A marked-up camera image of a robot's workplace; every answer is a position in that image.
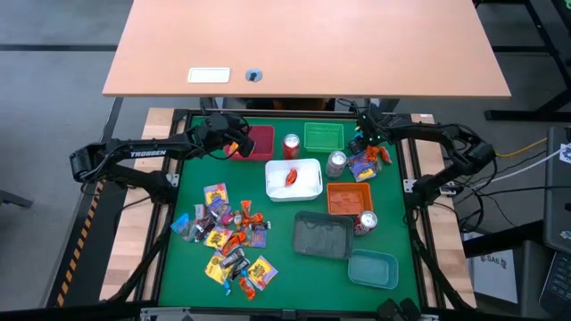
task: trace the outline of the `yellow black stripe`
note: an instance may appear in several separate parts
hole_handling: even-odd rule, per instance
[[[99,194],[103,192],[103,187],[105,186],[105,182],[98,182],[97,186],[95,187],[95,194],[91,201],[91,206],[89,207],[89,212],[87,213],[86,221],[81,229],[81,234],[78,239],[78,243],[76,248],[73,250],[73,256],[71,257],[70,266],[68,270],[65,272],[65,277],[63,278],[62,289],[57,295],[57,307],[63,307],[63,303],[65,302],[65,295],[68,293],[70,289],[71,280],[73,280],[73,272],[78,265],[79,257],[81,256],[81,250],[86,243],[87,234],[89,233],[89,228],[91,227],[91,223],[93,220],[93,216],[95,215],[95,210],[97,209],[97,204],[99,203]]]

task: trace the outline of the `light blue tray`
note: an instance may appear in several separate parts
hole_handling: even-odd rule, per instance
[[[348,274],[356,284],[392,290],[399,283],[399,262],[391,254],[353,250]]]

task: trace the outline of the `wooden board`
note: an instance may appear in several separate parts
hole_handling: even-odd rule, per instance
[[[188,83],[201,67],[230,80]],[[510,96],[471,0],[136,0],[103,94]]]
[[[143,138],[164,138],[168,136],[173,112],[174,110],[172,109],[151,109],[145,123]],[[434,122],[432,115],[421,116],[415,114],[412,115],[412,118],[414,121],[422,119],[423,122]],[[422,174],[436,173],[444,168],[442,153],[437,143],[417,141],[416,144]],[[407,171],[410,177],[412,177],[412,163],[406,141],[403,141],[403,147]],[[141,159],[136,161],[135,168],[150,171],[160,169],[161,165],[162,158]],[[125,203],[136,201],[142,197],[145,197],[144,191],[140,189],[129,190]],[[437,201],[453,207],[449,198],[441,197]],[[143,254],[152,209],[153,206],[150,202],[144,202],[123,211],[119,228],[115,235],[109,266],[103,281],[101,299],[108,299],[116,293],[120,285],[127,280],[128,276],[137,267]],[[468,266],[464,257],[456,216],[450,210],[439,206],[430,206],[428,213],[433,229],[434,247],[439,267],[462,298],[475,307],[476,300],[468,274]],[[418,223],[418,229],[421,237],[424,239],[420,222]],[[436,301],[432,277],[424,264],[423,268],[428,302],[431,307],[435,307]],[[150,298],[154,269],[153,265],[147,274],[144,290],[145,299]]]

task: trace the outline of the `green tabletop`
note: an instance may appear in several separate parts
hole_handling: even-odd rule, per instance
[[[193,125],[202,121],[193,120]],[[345,144],[354,135],[354,120],[251,118],[251,125],[271,125],[275,129],[274,160],[281,160],[281,140],[295,133],[303,139],[303,125],[308,122],[343,124]],[[214,250],[202,243],[187,243],[178,235],[170,238],[168,254],[159,298],[160,306],[187,306],[240,309],[306,309],[325,311],[375,311],[386,299],[397,302],[412,298],[418,305],[418,290],[409,232],[402,222],[405,213],[401,177],[394,146],[386,146],[394,164],[384,166],[377,177],[369,180],[374,212],[378,226],[364,236],[355,236],[353,249],[381,251],[392,254],[399,261],[399,283],[393,290],[383,290],[353,283],[347,276],[348,261],[305,256],[292,249],[294,216],[300,210],[327,213],[329,182],[354,182],[347,169],[336,180],[325,175],[323,193],[313,201],[272,202],[266,195],[265,162],[188,160],[180,180],[175,219],[184,213],[194,216],[194,204],[204,203],[203,188],[226,183],[230,205],[239,207],[241,200],[252,200],[252,211],[261,212],[271,221],[266,249],[245,248],[254,262],[263,255],[279,273],[263,291],[257,291],[252,301],[246,299],[237,280],[232,292],[224,295],[220,284],[204,274],[204,268]],[[315,158],[325,174],[328,153],[301,150],[300,158]]]

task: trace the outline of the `gray carpet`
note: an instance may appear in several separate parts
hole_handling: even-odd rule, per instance
[[[550,2],[534,3],[558,49],[569,57],[567,32]],[[0,43],[117,43],[130,6],[129,0],[4,0]],[[539,45],[523,8],[484,4],[478,13],[494,45]],[[101,96],[112,57],[112,53],[0,52],[0,189],[35,201],[31,210],[0,206],[0,292],[9,293],[0,299],[0,310],[41,304],[79,197],[68,155],[101,135],[112,104]],[[397,111],[433,113],[441,122],[464,123],[500,152],[544,137],[552,124],[487,122],[483,111],[532,110],[545,103],[563,88],[554,63],[541,55],[497,57],[512,99],[404,100]],[[149,107],[196,105],[196,99],[126,99],[115,136],[140,137]],[[500,168],[542,148],[499,160]],[[541,185],[543,171],[537,167],[490,190]],[[503,194],[497,200],[515,224],[542,216],[542,192]],[[470,200],[458,211],[463,216],[475,208]],[[509,227],[491,202],[486,202],[485,212],[484,229]]]

